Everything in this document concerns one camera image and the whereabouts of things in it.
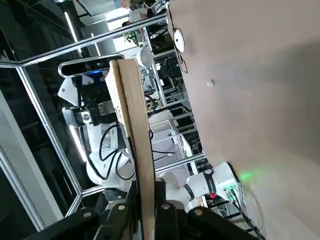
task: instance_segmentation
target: black cable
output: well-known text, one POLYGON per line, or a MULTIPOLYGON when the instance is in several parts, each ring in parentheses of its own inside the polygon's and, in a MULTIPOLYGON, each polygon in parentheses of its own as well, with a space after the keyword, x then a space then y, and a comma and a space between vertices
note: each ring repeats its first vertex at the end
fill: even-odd
POLYGON ((152 111, 151 111, 150 115, 148 115, 148 119, 149 119, 149 118, 155 113, 155 110, 156 110, 156 102, 155 102, 155 100, 154 100, 152 97, 150 97, 149 95, 145 94, 144 96, 152 102, 152 111))
POLYGON ((168 157, 168 155, 161 156, 161 157, 159 157, 159 158, 156 158, 156 159, 155 159, 155 160, 153 160, 153 161, 158 161, 158 160, 164 159, 165 157, 168 157))
POLYGON ((121 152, 123 155, 125 155, 127 158, 129 158, 129 154, 126 152, 125 149, 121 149, 121 152))
POLYGON ((109 165, 109 168, 108 168, 108 172, 106 173, 106 176, 105 176, 106 179, 108 179, 108 177, 110 175, 112 165, 113 165, 115 157, 116 157, 116 155, 118 153, 118 149, 114 150, 112 153, 114 153, 114 154, 113 154, 113 156, 111 158, 110 165, 109 165))
POLYGON ((233 202, 233 205, 234 205, 234 206, 238 209, 238 211, 241 213, 241 215, 242 215, 243 219, 245 220, 246 224, 248 224, 248 225, 252 228, 252 230, 255 232, 255 234, 256 234, 259 238, 261 238, 262 240, 266 240, 266 238, 256 229, 255 226, 253 226, 253 224, 251 223, 250 219, 249 219, 249 218, 245 215, 245 213, 241 210, 240 202, 239 202, 239 200, 238 200, 238 198, 237 198, 237 195, 236 195, 235 191, 234 191, 232 188, 231 188, 231 193, 232 193, 233 196, 235 197, 235 200, 236 200, 236 203, 238 204, 238 206, 237 206, 237 204, 236 204, 235 202, 233 202))
POLYGON ((122 154, 123 154, 123 153, 120 152, 120 154, 119 154, 119 156, 118 156, 118 159, 116 160, 116 163, 115 163, 115 173, 118 175, 119 178, 121 178, 122 180, 125 180, 125 181, 126 181, 126 180, 132 179, 132 178, 134 177, 135 173, 133 173, 132 176, 130 176, 130 177, 128 177, 128 178, 125 178, 125 177, 123 177, 123 176, 121 176, 121 175, 119 174, 118 165, 119 165, 119 161, 120 161, 120 158, 121 158, 121 155, 122 155, 122 154))
POLYGON ((87 161, 89 163, 89 165, 91 166, 91 168, 93 169, 94 173, 99 177, 101 178, 102 180, 107 180, 106 177, 102 176, 100 174, 100 172, 98 171, 98 169, 96 168, 96 166, 94 165, 94 163, 92 162, 90 156, 89 156, 89 153, 88 153, 88 149, 87 149, 87 145, 86 145, 86 141, 85 141, 85 134, 84 134, 84 130, 83 130, 83 127, 81 126, 79 128, 80 130, 80 139, 82 141, 82 145, 84 147, 84 151, 85 151, 85 154, 86 154, 86 158, 87 158, 87 161))
POLYGON ((151 130, 150 126, 149 126, 149 132, 150 132, 150 140, 152 140, 154 138, 154 132, 151 130))
POLYGON ((112 154, 114 154, 116 151, 118 151, 118 149, 112 151, 111 153, 109 153, 106 157, 102 157, 102 144, 104 142, 104 139, 107 135, 107 133, 114 127, 119 127, 119 124, 115 124, 110 126, 102 135, 101 140, 100 140, 100 145, 99 145, 99 158, 102 162, 104 162, 105 160, 107 160, 112 154))
POLYGON ((156 150, 152 150, 152 152, 158 153, 158 154, 173 154, 173 155, 176 154, 174 151, 156 151, 156 150))

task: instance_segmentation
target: window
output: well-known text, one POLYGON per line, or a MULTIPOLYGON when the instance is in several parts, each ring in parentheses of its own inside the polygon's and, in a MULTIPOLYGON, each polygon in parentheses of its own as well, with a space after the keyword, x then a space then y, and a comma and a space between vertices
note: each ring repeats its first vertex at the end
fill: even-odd
MULTIPOLYGON (((128 17, 129 13, 130 13, 130 10, 126 9, 126 8, 118 8, 118 9, 115 9, 115 10, 108 12, 105 15, 105 20, 106 20, 106 24, 108 25, 109 31, 121 28, 122 23, 129 20, 129 17, 128 17)), ((121 52, 121 51, 130 49, 130 48, 134 48, 137 46, 133 42, 126 41, 124 36, 114 38, 113 44, 114 44, 115 50, 117 52, 121 52)))

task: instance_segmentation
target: metal pole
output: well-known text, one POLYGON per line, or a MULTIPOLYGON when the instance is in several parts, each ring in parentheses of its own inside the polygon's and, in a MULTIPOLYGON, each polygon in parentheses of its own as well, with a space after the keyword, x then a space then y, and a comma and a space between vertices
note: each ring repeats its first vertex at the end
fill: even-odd
POLYGON ((174 50, 174 49, 169 50, 169 51, 164 51, 164 52, 158 53, 156 55, 153 55, 153 59, 157 59, 157 58, 169 55, 169 54, 173 54, 175 52, 176 52, 176 50, 174 50))
POLYGON ((99 43, 103 40, 113 38, 113 37, 125 34, 127 32, 130 32, 130 31, 138 30, 140 28, 143 28, 143 27, 146 27, 146 26, 149 26, 152 24, 156 24, 161 21, 165 21, 166 19, 167 19, 167 17, 166 17, 165 13, 161 14, 161 15, 154 16, 154 17, 150 17, 150 18, 147 18, 142 21, 134 22, 134 23, 132 23, 128 26, 125 26, 125 27, 120 27, 115 30, 102 33, 100 35, 97 35, 97 36, 94 36, 91 38, 87 38, 87 39, 75 42, 73 44, 63 46, 63 47, 54 49, 52 51, 48 51, 48 52, 39 54, 37 56, 26 58, 26 59, 20 61, 19 63, 21 63, 23 67, 30 66, 33 64, 38 64, 43 61, 58 57, 60 55, 63 55, 63 54, 66 54, 66 53, 69 53, 72 51, 76 51, 79 48, 81 49, 81 48, 90 46, 91 44, 99 43))
POLYGON ((167 106, 167 101, 166 101, 164 90, 162 89, 162 86, 161 86, 161 81, 160 81, 160 78, 159 78, 159 75, 158 75, 158 71, 157 71, 155 62, 152 63, 152 70, 153 70, 153 74, 154 74, 154 78, 155 78, 156 84, 158 85, 158 89, 159 89, 158 92, 159 92, 159 96, 160 96, 161 102, 162 102, 163 106, 166 107, 167 106))
POLYGON ((106 187, 103 185, 91 187, 91 188, 86 189, 82 192, 82 197, 84 198, 84 197, 90 196, 92 194, 100 193, 100 192, 104 191, 105 189, 106 189, 106 187))
POLYGON ((70 216, 71 214, 75 213, 78 209, 78 207, 80 206, 80 203, 81 203, 81 200, 82 200, 82 195, 81 194, 78 194, 75 199, 73 200, 69 210, 66 212, 65 214, 65 218, 70 216))
POLYGON ((193 115, 192 112, 187 112, 187 113, 175 116, 174 118, 170 118, 170 120, 174 121, 174 120, 178 120, 178 119, 183 119, 183 118, 186 118, 186 117, 191 117, 192 115, 193 115))
POLYGON ((56 151, 56 154, 58 155, 58 157, 61 161, 61 164, 62 164, 67 176, 70 179, 70 182, 71 182, 75 192, 77 194, 81 194, 82 189, 81 189, 81 186, 80 186, 79 181, 77 179, 77 176, 75 175, 75 172, 70 165, 70 162, 64 152, 64 149, 62 148, 62 146, 59 142, 59 139, 54 131, 54 128, 51 125, 51 122, 46 114, 44 107, 42 106, 42 104, 40 102, 40 99, 36 93, 36 90, 35 90, 32 82, 29 78, 29 75, 28 75, 26 69, 24 67, 18 67, 16 70, 17 70, 17 72, 21 78, 21 81, 24 85, 24 88, 25 88, 25 90, 26 90, 42 124, 43 124, 43 127, 51 140, 51 143, 56 151))
POLYGON ((11 60, 0 60, 0 68, 2 69, 15 69, 17 67, 20 67, 18 61, 11 61, 11 60))
POLYGON ((19 198, 22 206, 24 207, 26 214, 28 214, 31 222, 33 223, 35 229, 40 232, 41 230, 45 229, 45 224, 42 221, 39 213, 37 212, 35 206, 33 205, 30 197, 28 196, 26 190, 22 187, 22 183, 20 182, 18 176, 16 175, 15 171, 13 170, 10 162, 6 158, 2 148, 0 146, 0 167, 4 172, 6 178, 8 179, 9 183, 11 184, 15 194, 19 198))
POLYGON ((157 141, 152 141, 151 143, 152 143, 152 144, 157 144, 157 143, 163 142, 163 141, 165 141, 165 140, 173 139, 173 138, 175 138, 175 137, 180 137, 180 136, 182 136, 182 135, 190 134, 190 133, 197 132, 197 131, 198 131, 197 129, 191 129, 191 130, 189 130, 189 131, 185 131, 185 132, 182 132, 182 133, 179 133, 179 134, 171 135, 171 136, 168 136, 168 137, 159 139, 159 140, 157 140, 157 141))
POLYGON ((173 105, 176 105, 176 104, 183 103, 183 102, 186 101, 186 100, 189 100, 189 98, 184 98, 184 99, 181 99, 181 100, 178 100, 178 101, 174 101, 174 102, 168 103, 168 104, 166 105, 166 107, 170 107, 170 106, 173 106, 173 105))
POLYGON ((174 169, 174 168, 176 168, 176 167, 179 167, 179 166, 181 166, 181 165, 185 165, 185 164, 188 164, 188 163, 197 161, 197 160, 204 159, 205 157, 206 157, 206 156, 205 156, 204 153, 199 153, 199 154, 197 154, 197 155, 190 156, 190 157, 187 157, 187 158, 185 158, 185 159, 181 159, 181 160, 179 160, 179 161, 175 161, 175 162, 169 163, 169 164, 167 164, 167 165, 157 167, 157 168, 155 169, 155 173, 158 174, 158 173, 161 173, 161 172, 165 172, 165 171, 174 169))

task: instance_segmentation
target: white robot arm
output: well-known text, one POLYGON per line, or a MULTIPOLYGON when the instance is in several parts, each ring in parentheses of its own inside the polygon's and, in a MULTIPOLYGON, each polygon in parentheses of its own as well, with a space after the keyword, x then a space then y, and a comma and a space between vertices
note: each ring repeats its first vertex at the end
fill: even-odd
MULTIPOLYGON (((103 73, 100 79, 101 82, 104 81, 104 76, 107 74, 107 71, 103 73)), ((90 75, 82 75, 80 78, 82 86, 86 86, 90 90, 92 85, 92 89, 94 90, 97 79, 93 79, 90 75)), ((135 179, 134 164, 128 158, 128 154, 125 152, 126 149, 124 147, 122 147, 122 150, 119 149, 118 140, 120 136, 118 128, 113 127, 109 129, 108 134, 104 134, 110 126, 117 125, 116 122, 109 120, 107 124, 97 124, 97 122, 93 124, 94 119, 92 119, 92 116, 95 117, 94 113, 88 109, 79 107, 88 100, 86 98, 83 99, 83 95, 80 98, 78 89, 71 77, 64 79, 58 95, 77 108, 77 111, 80 111, 77 112, 77 116, 81 120, 77 120, 74 114, 71 114, 72 116, 70 117, 69 112, 66 112, 64 117, 65 119, 71 118, 70 121, 76 124, 80 121, 81 127, 85 126, 86 128, 88 138, 86 141, 90 149, 89 158, 86 161, 86 172, 90 180, 97 185, 104 185, 107 188, 115 188, 127 192, 131 181, 135 179)), ((102 117, 114 111, 111 101, 97 102, 96 105, 96 110, 102 117)), ((215 193, 225 200, 232 202, 234 202, 233 197, 235 193, 237 199, 242 201, 241 187, 226 162, 215 169, 189 176, 183 187, 178 185, 176 176, 172 172, 166 172, 160 178, 166 182, 167 200, 179 201, 183 203, 185 209, 190 200, 211 193, 215 193)))

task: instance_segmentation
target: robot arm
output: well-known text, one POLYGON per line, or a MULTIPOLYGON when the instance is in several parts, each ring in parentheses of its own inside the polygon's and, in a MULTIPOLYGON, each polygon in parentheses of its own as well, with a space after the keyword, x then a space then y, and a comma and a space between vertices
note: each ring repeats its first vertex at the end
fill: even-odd
MULTIPOLYGON (((88 155, 90 161, 86 161, 86 171, 90 180, 97 185, 105 185, 107 188, 116 188, 127 192, 132 179, 134 179, 134 165, 126 154, 120 151, 126 149, 125 144, 121 141, 122 135, 118 132, 118 128, 114 127, 102 139, 106 129, 116 125, 117 120, 104 82, 107 74, 107 70, 99 71, 97 74, 96 71, 90 72, 89 75, 88 73, 86 75, 77 74, 76 80, 80 80, 81 85, 80 96, 80 89, 77 88, 79 82, 75 84, 73 76, 66 76, 58 95, 73 105, 73 107, 62 111, 66 123, 78 128, 86 128, 88 139, 83 140, 88 143, 90 149, 88 155)), ((235 193, 236 197, 240 201, 242 200, 240 198, 241 188, 226 162, 213 170, 206 170, 188 177, 183 187, 179 187, 172 172, 166 172, 160 177, 166 182, 167 199, 183 203, 185 209, 190 200, 211 193, 232 202, 234 202, 235 193)))

